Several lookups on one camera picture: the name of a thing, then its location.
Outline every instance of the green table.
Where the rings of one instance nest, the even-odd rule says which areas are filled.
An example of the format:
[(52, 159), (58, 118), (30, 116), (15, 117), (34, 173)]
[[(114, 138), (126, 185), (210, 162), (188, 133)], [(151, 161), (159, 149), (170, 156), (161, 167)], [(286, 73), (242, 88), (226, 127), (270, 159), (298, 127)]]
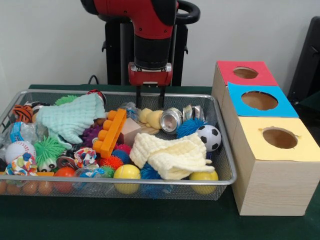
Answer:
[[(131, 86), (31, 85), (32, 89), (134, 91)], [(210, 94), (209, 87), (167, 93)], [(66, 197), (0, 197), (2, 240), (316, 240), (320, 188), (301, 217), (239, 216), (231, 187), (218, 201)]]

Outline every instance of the orange building block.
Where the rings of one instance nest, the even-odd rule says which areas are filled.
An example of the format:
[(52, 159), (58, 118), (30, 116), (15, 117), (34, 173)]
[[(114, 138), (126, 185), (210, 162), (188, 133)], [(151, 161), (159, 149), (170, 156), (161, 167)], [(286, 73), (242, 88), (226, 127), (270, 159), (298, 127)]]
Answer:
[(111, 156), (116, 142), (127, 119), (127, 111), (119, 108), (110, 111), (107, 120), (103, 123), (103, 129), (98, 134), (98, 140), (93, 144), (93, 150), (101, 154), (102, 158)]

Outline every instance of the metal basket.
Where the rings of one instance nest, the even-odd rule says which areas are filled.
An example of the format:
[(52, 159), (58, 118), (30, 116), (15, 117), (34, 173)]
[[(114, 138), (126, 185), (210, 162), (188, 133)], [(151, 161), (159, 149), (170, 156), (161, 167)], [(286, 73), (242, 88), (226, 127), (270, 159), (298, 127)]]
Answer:
[[(62, 90), (26, 90), (18, 93), (11, 101), (0, 118), (1, 131), (15, 121), (11, 110), (16, 104), (24, 105), (27, 101), (54, 104), (63, 96), (86, 94), (86, 91)], [(131, 92), (103, 92), (106, 97), (106, 111), (116, 110), (122, 103), (134, 102), (135, 93)], [(142, 94), (142, 108), (156, 110), (158, 94)], [(191, 180), (156, 180), (156, 179), (115, 179), (115, 178), (82, 178), (82, 177), (44, 177), (44, 176), (17, 176), (0, 175), (2, 184), (7, 184), (5, 195), (32, 195), (56, 197), (90, 197), (90, 198), (151, 198), (151, 199), (185, 199), (185, 200), (217, 200), (236, 178), (236, 169), (230, 149), (226, 129), (217, 101), (210, 95), (199, 94), (166, 94), (164, 109), (175, 107), (180, 111), (187, 105), (202, 106), (206, 121), (217, 126), (222, 135), (221, 147), (212, 153), (212, 165), (219, 176), (218, 181), (191, 181)], [(171, 140), (175, 135), (160, 131), (158, 138)], [(46, 186), (50, 191), (43, 191)]]

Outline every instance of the red paper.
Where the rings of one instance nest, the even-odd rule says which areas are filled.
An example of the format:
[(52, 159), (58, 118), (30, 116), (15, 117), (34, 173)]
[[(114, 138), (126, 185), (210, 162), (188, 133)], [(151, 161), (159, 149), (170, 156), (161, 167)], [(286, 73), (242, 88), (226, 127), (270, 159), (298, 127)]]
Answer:
[[(263, 61), (217, 61), (225, 85), (278, 86), (267, 65)], [(249, 68), (258, 72), (255, 78), (246, 79), (235, 75), (234, 69)]]

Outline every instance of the black cable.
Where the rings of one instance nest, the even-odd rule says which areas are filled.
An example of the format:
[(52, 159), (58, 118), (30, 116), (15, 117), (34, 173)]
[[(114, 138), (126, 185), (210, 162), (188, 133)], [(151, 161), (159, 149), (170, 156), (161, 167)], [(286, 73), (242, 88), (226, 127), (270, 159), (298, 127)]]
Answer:
[(91, 84), (92, 79), (95, 79), (96, 84), (99, 84), (99, 80), (98, 80), (98, 78), (97, 78), (96, 75), (92, 75), (92, 76), (89, 78), (88, 84)]

